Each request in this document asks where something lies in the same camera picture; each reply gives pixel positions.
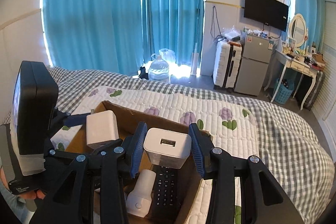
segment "white suitcase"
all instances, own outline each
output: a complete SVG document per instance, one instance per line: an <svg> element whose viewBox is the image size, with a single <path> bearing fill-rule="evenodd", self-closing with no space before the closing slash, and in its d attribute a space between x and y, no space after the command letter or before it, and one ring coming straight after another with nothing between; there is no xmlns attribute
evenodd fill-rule
<svg viewBox="0 0 336 224"><path fill-rule="evenodd" d="M235 86L242 48L220 41L217 44L213 83L216 87L233 88Z"/></svg>

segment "checkered blanket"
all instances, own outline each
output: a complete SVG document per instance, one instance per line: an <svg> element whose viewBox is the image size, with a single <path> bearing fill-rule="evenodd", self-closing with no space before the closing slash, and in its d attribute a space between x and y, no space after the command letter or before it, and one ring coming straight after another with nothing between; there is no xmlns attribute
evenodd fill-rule
<svg viewBox="0 0 336 224"><path fill-rule="evenodd" d="M58 108L73 112L94 87L181 93L197 99L226 101L248 108L256 118L259 157L287 193L305 223L314 223L327 206L334 165L308 123L296 113L261 100L210 90L164 84L99 70L49 67L59 87Z"/></svg>

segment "white cube adapter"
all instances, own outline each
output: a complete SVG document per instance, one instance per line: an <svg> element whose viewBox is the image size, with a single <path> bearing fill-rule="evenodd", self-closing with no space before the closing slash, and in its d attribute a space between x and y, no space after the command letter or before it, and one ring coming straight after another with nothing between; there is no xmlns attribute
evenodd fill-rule
<svg viewBox="0 0 336 224"><path fill-rule="evenodd" d="M92 149L119 138L117 118L112 110L97 112L86 117L86 144Z"/></svg>
<svg viewBox="0 0 336 224"><path fill-rule="evenodd" d="M184 133L150 128L143 148L152 164L180 169L190 155L191 137Z"/></svg>
<svg viewBox="0 0 336 224"><path fill-rule="evenodd" d="M156 173L151 170L143 169L140 172L135 187L126 200L127 213L139 217L145 217L148 214L155 177Z"/></svg>

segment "blue curtain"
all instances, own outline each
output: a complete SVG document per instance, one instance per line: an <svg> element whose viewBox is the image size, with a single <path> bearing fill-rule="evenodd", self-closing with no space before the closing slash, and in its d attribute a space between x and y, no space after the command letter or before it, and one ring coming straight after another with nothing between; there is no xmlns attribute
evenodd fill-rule
<svg viewBox="0 0 336 224"><path fill-rule="evenodd" d="M178 64L190 64L196 42L200 60L203 17L203 0L142 0L144 61L168 48Z"/></svg>
<svg viewBox="0 0 336 224"><path fill-rule="evenodd" d="M43 0L55 65L137 75L143 63L141 0Z"/></svg>
<svg viewBox="0 0 336 224"><path fill-rule="evenodd" d="M326 5L325 0L296 0L295 13L303 15L308 27L307 45L312 43L317 49L322 48L322 34L324 30Z"/></svg>

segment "mirror frame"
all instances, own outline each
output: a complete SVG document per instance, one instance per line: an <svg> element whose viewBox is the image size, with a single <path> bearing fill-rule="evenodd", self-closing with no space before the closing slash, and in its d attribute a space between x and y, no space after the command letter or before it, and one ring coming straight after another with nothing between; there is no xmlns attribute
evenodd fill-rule
<svg viewBox="0 0 336 224"><path fill-rule="evenodd" d="M294 22L295 22L295 20L302 20L302 22L303 22L303 26L304 26L304 35L303 35L303 39L302 39L302 41L296 41L296 46L297 47L301 47L303 44L304 44L304 42L305 42L305 37L307 36L307 25L306 25L306 21L305 21L305 19L303 18L303 16L301 15L301 14L296 14L294 17L293 17L293 19L291 20L291 23L289 24L289 29L288 29L288 32L289 32L289 37L290 38L292 38L292 39L294 39L294 37L292 37L292 32L291 32L291 30L292 30L292 27L293 27L293 24L294 24Z"/></svg>

